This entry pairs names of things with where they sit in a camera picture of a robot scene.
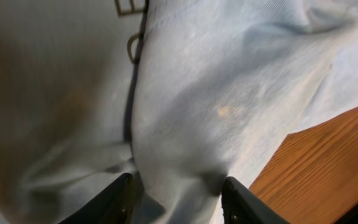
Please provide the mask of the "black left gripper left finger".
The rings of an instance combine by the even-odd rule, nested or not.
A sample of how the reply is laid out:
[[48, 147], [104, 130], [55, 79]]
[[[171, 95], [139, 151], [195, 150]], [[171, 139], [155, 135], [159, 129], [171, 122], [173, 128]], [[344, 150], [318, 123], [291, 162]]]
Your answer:
[[126, 224], [133, 212], [133, 176], [124, 173], [60, 224]]

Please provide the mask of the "light blue printed t-shirt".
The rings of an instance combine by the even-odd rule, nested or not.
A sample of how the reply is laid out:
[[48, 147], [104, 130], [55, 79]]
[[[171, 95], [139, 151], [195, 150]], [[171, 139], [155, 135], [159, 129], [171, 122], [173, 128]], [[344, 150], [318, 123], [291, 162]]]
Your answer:
[[0, 223], [121, 174], [132, 223], [217, 223], [285, 137], [358, 107], [358, 1], [0, 0]]

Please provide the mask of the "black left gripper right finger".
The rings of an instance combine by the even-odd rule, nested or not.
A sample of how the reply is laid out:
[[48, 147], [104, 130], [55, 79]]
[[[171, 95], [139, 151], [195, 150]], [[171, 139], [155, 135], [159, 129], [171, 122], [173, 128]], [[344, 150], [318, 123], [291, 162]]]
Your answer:
[[221, 192], [225, 224], [288, 224], [234, 177], [227, 177]]

